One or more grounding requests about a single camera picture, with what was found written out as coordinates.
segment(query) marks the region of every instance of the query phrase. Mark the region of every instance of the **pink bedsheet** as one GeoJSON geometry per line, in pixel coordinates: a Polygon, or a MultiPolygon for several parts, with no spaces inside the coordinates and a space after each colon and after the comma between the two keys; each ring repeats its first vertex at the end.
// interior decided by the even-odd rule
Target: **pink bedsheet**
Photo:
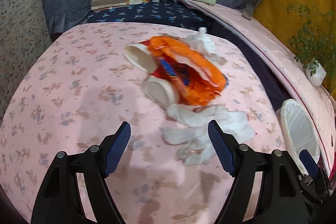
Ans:
{"type": "Polygon", "coordinates": [[[241,12],[219,4],[210,6],[194,0],[182,1],[235,31],[268,65],[292,98],[303,104],[319,136],[321,155],[330,175],[334,165],[336,131],[335,101],[329,93],[322,86],[310,84],[302,67],[294,61],[294,54],[257,20],[248,21],[241,12]]]}
{"type": "MultiPolygon", "coordinates": [[[[1,126],[0,182],[29,221],[42,179],[60,150],[80,153],[114,134],[122,121],[132,128],[130,145],[106,182],[126,223],[200,223],[216,220],[233,179],[215,156],[208,165],[183,166],[179,146],[164,143],[161,127],[182,127],[147,99],[146,73],[128,63],[125,45],[161,33],[186,37],[194,31],[140,23],[79,25],[64,33],[23,79],[1,126]]],[[[253,149],[285,149],[282,132],[258,77],[239,49],[212,37],[228,62],[219,67],[229,86],[212,104],[248,113],[253,149]]],[[[247,217],[257,201],[256,179],[247,217]]],[[[86,214],[94,219],[79,175],[86,214]]]]}

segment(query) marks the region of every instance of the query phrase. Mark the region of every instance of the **dark blue patterned cloth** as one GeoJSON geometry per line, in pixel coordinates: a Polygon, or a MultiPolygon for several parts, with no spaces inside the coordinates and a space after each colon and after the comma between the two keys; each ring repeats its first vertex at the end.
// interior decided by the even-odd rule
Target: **dark blue patterned cloth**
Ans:
{"type": "Polygon", "coordinates": [[[199,27],[209,28],[212,19],[171,0],[165,3],[149,2],[90,12],[87,22],[140,22],[198,30],[199,27]]]}

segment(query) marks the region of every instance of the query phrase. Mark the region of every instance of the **laundry basket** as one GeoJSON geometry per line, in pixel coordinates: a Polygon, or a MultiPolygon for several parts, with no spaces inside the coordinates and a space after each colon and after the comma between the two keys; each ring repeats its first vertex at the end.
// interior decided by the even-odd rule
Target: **laundry basket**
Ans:
{"type": "Polygon", "coordinates": [[[304,107],[293,99],[283,102],[277,116],[283,132],[286,148],[301,173],[308,175],[299,159],[300,152],[307,149],[314,161],[320,158],[320,148],[312,122],[304,107]]]}

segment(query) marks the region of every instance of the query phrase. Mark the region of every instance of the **white plant pot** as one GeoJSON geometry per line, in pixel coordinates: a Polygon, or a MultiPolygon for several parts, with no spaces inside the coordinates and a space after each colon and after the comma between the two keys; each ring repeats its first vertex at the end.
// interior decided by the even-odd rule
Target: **white plant pot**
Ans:
{"type": "Polygon", "coordinates": [[[317,68],[316,68],[316,73],[315,74],[310,76],[310,69],[309,68],[305,69],[304,72],[305,72],[309,82],[313,86],[322,85],[323,79],[327,75],[326,71],[324,70],[324,68],[321,66],[321,64],[319,62],[317,62],[317,68]]]}

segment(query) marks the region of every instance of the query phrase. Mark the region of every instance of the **white cloth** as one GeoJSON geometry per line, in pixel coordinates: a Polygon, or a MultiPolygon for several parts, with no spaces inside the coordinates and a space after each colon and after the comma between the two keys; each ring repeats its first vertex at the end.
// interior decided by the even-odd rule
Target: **white cloth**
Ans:
{"type": "Polygon", "coordinates": [[[207,29],[200,27],[197,34],[190,34],[184,39],[184,43],[188,45],[193,51],[203,55],[209,61],[226,63],[227,60],[219,56],[216,52],[215,43],[206,35],[207,29]]]}
{"type": "Polygon", "coordinates": [[[167,108],[167,115],[188,126],[185,129],[162,128],[167,143],[183,144],[176,154],[179,160],[184,160],[184,165],[206,164],[215,155],[208,136],[208,123],[212,120],[216,120],[223,132],[233,135],[239,143],[255,136],[244,111],[229,112],[223,105],[190,111],[183,105],[173,104],[167,108]]]}

